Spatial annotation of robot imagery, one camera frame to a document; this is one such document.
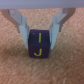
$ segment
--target cube front face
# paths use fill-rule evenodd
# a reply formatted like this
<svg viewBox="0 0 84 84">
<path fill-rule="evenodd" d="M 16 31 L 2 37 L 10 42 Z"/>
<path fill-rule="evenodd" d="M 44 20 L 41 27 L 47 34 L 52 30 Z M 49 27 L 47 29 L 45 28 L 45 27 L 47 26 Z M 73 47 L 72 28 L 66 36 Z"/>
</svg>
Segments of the cube front face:
<svg viewBox="0 0 84 84">
<path fill-rule="evenodd" d="M 48 58 L 50 51 L 49 31 L 30 30 L 28 49 L 30 57 Z"/>
</svg>

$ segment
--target block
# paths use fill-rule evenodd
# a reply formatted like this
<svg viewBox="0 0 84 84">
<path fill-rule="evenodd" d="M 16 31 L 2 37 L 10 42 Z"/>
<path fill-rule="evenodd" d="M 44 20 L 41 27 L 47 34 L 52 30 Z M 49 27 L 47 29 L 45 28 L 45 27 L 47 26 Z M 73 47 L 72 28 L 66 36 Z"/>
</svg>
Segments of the block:
<svg viewBox="0 0 84 84">
<path fill-rule="evenodd" d="M 29 57 L 48 58 L 50 38 L 48 30 L 31 29 L 28 39 Z"/>
</svg>

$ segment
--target cube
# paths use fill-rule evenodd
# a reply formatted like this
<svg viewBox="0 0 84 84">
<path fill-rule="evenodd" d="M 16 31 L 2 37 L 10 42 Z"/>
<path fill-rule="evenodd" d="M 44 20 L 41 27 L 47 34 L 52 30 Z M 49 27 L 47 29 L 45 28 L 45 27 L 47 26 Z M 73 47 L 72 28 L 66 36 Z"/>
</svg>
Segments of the cube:
<svg viewBox="0 0 84 84">
<path fill-rule="evenodd" d="M 28 39 L 29 57 L 48 58 L 50 38 L 48 30 L 31 29 Z"/>
</svg>

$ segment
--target letter block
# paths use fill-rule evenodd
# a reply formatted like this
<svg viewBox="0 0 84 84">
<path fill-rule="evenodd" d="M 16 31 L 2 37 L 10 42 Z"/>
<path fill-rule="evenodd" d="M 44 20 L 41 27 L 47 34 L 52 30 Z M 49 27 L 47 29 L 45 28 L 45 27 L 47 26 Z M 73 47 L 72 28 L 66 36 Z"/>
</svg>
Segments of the letter block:
<svg viewBox="0 0 84 84">
<path fill-rule="evenodd" d="M 33 58 L 48 58 L 50 37 L 48 30 L 31 29 L 28 39 L 29 56 Z"/>
</svg>

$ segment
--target brown carpet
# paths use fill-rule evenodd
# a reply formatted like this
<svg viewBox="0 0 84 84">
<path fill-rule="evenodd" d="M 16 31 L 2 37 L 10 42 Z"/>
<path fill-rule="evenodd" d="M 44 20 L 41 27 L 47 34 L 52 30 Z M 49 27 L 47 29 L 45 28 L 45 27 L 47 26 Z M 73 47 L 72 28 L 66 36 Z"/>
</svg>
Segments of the brown carpet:
<svg viewBox="0 0 84 84">
<path fill-rule="evenodd" d="M 30 29 L 47 29 L 59 9 L 19 10 Z M 65 23 L 48 59 L 28 56 L 21 35 L 0 12 L 0 84 L 84 84 L 84 8 Z"/>
</svg>

